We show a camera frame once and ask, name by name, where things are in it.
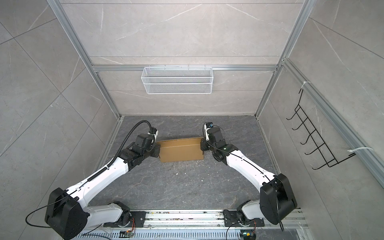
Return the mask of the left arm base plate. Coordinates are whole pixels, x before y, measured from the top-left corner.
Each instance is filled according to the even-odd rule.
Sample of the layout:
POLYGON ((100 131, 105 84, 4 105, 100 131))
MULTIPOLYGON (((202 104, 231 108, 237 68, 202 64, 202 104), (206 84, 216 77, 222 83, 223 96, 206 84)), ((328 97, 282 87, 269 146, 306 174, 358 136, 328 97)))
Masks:
POLYGON ((123 212, 123 215, 114 223, 105 223, 103 227, 111 228, 142 228, 146 219, 145 211, 123 212))

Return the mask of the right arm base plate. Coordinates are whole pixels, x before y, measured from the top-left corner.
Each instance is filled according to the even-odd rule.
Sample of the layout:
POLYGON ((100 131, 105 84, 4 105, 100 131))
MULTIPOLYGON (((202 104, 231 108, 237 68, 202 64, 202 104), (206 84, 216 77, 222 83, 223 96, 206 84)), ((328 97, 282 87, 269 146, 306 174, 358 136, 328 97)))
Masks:
POLYGON ((264 227, 263 218, 247 219, 240 211, 223 210, 223 217, 226 227, 264 227))

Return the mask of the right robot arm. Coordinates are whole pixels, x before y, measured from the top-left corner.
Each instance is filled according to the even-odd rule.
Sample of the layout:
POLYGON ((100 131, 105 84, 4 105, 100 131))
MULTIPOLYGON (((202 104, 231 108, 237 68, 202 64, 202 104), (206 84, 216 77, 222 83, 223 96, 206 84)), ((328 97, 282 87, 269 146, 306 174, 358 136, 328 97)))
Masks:
POLYGON ((266 219, 283 228, 282 220, 298 206, 289 179, 284 174, 271 173, 246 157, 236 146, 228 144, 221 128, 204 123, 202 151, 211 151, 214 159, 245 177, 260 193, 260 199, 247 201, 237 208, 240 224, 254 219, 266 219))

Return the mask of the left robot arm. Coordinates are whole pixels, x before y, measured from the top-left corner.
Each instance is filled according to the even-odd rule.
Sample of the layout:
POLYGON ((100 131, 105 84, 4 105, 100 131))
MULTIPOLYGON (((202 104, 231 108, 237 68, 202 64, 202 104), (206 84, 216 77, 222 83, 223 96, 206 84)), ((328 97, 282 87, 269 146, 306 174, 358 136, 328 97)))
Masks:
POLYGON ((45 222, 64 240, 76 237, 83 229, 113 224, 130 224, 130 208, 117 201, 90 207, 89 202, 117 178, 131 171, 148 157, 158 157, 157 134, 140 134, 135 142, 118 153, 96 173, 63 190, 57 188, 49 196, 45 222))

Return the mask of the brown cardboard box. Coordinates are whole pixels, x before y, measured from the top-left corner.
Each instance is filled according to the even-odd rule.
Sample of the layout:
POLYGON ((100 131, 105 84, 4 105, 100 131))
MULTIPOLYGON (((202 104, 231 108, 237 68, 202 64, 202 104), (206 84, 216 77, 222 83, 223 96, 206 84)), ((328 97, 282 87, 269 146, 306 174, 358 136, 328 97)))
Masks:
POLYGON ((202 139, 197 137, 159 141, 159 159, 162 163, 203 160, 204 152, 201 150, 202 139))

